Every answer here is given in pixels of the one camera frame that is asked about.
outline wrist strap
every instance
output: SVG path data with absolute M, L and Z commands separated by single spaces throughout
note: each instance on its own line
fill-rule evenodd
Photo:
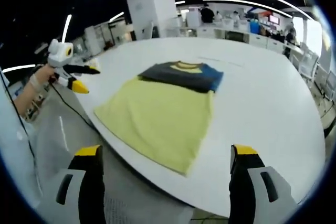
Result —
M 38 82 L 35 74 L 33 74 L 29 78 L 29 82 L 33 85 L 33 87 L 34 87 L 34 89 L 37 93 L 41 92 L 41 90 L 43 88 L 43 85 Z

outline folded shirt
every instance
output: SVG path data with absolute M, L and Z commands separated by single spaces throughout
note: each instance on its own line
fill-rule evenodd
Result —
M 207 64 L 189 64 L 181 61 L 155 64 L 139 74 L 144 80 L 152 80 L 206 93 L 216 91 L 223 72 L 218 72 Z

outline window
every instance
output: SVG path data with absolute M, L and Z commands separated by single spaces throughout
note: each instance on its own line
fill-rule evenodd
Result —
M 322 27 L 315 20 L 307 20 L 307 46 L 310 50 L 321 56 L 322 50 Z
M 293 18 L 294 28 L 296 30 L 296 40 L 298 43 L 303 42 L 303 19 L 299 17 Z

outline white table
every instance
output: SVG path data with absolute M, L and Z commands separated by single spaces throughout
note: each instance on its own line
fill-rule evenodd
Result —
M 285 56 L 229 40 L 165 38 L 124 44 L 97 59 L 101 74 L 80 78 L 90 89 L 89 94 L 77 94 L 80 104 L 112 148 L 172 196 L 229 216 L 232 144 L 256 149 L 265 165 L 291 185 L 296 202 L 318 178 L 325 159 L 320 116 L 307 85 Z M 224 72 L 212 123 L 186 177 L 128 147 L 93 113 L 127 80 L 155 63 L 172 60 L 204 62 Z

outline human hand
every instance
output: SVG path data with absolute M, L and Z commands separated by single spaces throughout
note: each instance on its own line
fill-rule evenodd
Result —
M 35 76 L 39 84 L 44 84 L 50 77 L 54 77 L 54 73 L 54 69 L 49 64 L 45 64 L 36 71 Z

